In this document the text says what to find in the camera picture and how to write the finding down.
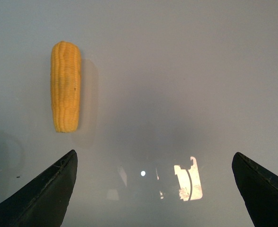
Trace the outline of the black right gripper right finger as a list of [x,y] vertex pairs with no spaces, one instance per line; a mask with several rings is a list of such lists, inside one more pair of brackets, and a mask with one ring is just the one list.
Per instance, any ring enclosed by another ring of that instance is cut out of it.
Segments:
[[278,176],[240,152],[232,171],[254,226],[278,227]]

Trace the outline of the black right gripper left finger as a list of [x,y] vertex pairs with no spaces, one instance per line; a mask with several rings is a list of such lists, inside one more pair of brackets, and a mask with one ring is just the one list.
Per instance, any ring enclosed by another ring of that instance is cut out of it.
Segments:
[[78,157],[69,151],[0,203],[0,227],[59,227],[77,178]]

